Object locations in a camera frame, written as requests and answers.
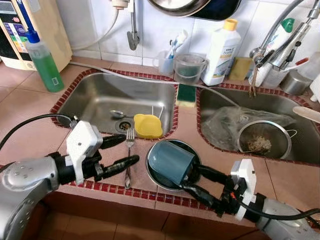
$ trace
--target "pink tile countertop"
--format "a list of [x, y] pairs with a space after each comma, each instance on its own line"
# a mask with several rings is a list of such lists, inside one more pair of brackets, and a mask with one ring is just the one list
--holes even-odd
[[[153, 67], [108, 62], [90, 58], [75, 57], [77, 62], [87, 63], [102, 68], [158, 75]], [[37, 72], [22, 71], [6, 67], [0, 63], [0, 139], [18, 123], [40, 114], [45, 114], [59, 100], [69, 85], [86, 67], [68, 65], [61, 76], [65, 84], [63, 91], [49, 93]], [[312, 107], [320, 110], [318, 104]], [[0, 151], [0, 165], [28, 158], [39, 158], [59, 151], [66, 154], [65, 139], [69, 133], [66, 128], [57, 127], [50, 119], [30, 123], [17, 131]], [[168, 137], [179, 139], [192, 146], [199, 154], [204, 165], [217, 169], [225, 174], [235, 161], [243, 155], [224, 152], [209, 145], [197, 130], [197, 109], [178, 108], [178, 125]], [[91, 180], [82, 186], [64, 185], [59, 191], [94, 199], [118, 202], [127, 205], [169, 211], [221, 222], [253, 226], [247, 220], [236, 221], [233, 216], [224, 215], [218, 218], [185, 192], [172, 192], [158, 187], [149, 178], [145, 161], [152, 141], [137, 139], [132, 147], [132, 154], [138, 154], [140, 161], [131, 167], [132, 189], [124, 190], [125, 174], [120, 173], [100, 183]], [[101, 150], [102, 164], [110, 165], [115, 160], [126, 157], [128, 150], [125, 143], [113, 148]], [[320, 207], [320, 168], [285, 161], [276, 161], [260, 157], [250, 157], [257, 176], [256, 192], [276, 198], [302, 211]], [[199, 185], [220, 197], [223, 187], [205, 178]], [[320, 214], [314, 215], [320, 220]]]

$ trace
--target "stainless steel sink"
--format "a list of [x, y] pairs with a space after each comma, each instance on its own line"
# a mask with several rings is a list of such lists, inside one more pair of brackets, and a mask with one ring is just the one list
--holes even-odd
[[[132, 117], [112, 118], [110, 111], [118, 110], [127, 116], [135, 114], [161, 115], [163, 134], [173, 126], [176, 89], [170, 84], [138, 82], [106, 73], [94, 73], [82, 79], [58, 113], [76, 115], [96, 125], [105, 133], [125, 133], [134, 126]], [[67, 126], [62, 119], [58, 121]]]
[[[285, 114], [296, 119], [296, 123], [286, 127], [295, 129], [298, 134], [292, 140], [292, 149], [287, 160], [320, 164], [320, 136], [313, 122], [293, 113], [292, 108], [299, 106], [295, 101], [275, 94], [258, 93], [255, 98], [249, 98], [248, 92], [243, 90], [215, 87], [241, 107], [264, 110], [276, 114]], [[217, 109], [232, 106], [220, 96], [203, 90], [200, 94], [201, 122], [205, 122]]]

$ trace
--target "wooden spatula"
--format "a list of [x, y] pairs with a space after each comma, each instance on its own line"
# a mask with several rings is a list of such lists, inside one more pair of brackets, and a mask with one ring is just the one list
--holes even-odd
[[301, 117], [312, 120], [320, 124], [320, 112], [307, 108], [305, 106], [295, 106], [292, 111]]

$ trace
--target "bottle cap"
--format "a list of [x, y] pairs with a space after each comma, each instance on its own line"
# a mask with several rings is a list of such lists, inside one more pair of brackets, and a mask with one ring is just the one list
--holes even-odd
[[287, 18], [282, 21], [281, 25], [287, 33], [291, 33], [294, 28], [295, 19]]
[[237, 28], [237, 24], [238, 24], [237, 20], [228, 18], [224, 22], [223, 29], [228, 30], [228, 31], [234, 31]]
[[31, 28], [28, 28], [28, 31], [25, 33], [25, 35], [31, 44], [36, 44], [36, 43], [40, 42], [40, 38], [39, 38], [38, 33]]

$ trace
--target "plastic bag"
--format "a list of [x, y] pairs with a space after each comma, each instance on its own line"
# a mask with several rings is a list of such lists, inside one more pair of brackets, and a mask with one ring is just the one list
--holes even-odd
[[272, 121], [284, 128], [296, 122], [287, 115], [245, 107], [224, 106], [202, 123], [202, 133], [216, 147], [238, 151], [237, 138], [242, 127], [259, 120]]

